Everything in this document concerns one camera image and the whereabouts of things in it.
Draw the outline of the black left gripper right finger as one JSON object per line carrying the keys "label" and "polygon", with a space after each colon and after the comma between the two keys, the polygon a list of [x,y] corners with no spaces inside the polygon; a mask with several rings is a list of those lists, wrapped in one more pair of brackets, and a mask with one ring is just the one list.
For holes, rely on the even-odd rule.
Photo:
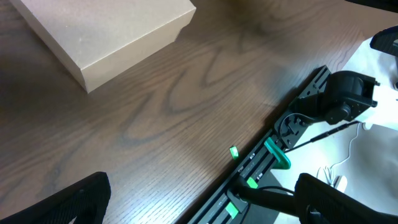
{"label": "black left gripper right finger", "polygon": [[307,173],[295,184],[294,207],[301,223],[313,223],[316,211],[324,223],[397,224],[396,215],[377,212]]}

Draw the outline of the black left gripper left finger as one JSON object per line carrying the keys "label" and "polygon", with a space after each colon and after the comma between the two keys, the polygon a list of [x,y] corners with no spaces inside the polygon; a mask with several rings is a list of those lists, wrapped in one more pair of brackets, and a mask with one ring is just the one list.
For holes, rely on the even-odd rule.
{"label": "black left gripper left finger", "polygon": [[105,172],[95,172],[46,199],[1,220],[1,223],[102,224],[111,197]]}

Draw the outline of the brown cardboard box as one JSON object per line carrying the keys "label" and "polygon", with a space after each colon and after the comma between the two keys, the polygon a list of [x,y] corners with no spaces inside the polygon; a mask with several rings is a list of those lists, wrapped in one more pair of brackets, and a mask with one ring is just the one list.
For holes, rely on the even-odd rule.
{"label": "brown cardboard box", "polygon": [[190,0],[12,0],[86,92],[175,41]]}

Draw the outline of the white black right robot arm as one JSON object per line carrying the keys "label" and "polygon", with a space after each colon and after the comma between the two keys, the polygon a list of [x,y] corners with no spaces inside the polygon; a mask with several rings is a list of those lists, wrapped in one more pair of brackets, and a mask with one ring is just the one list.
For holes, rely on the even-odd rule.
{"label": "white black right robot arm", "polygon": [[323,91],[300,96],[292,110],[311,123],[342,120],[397,129],[397,27],[365,40],[343,69],[327,76]]}

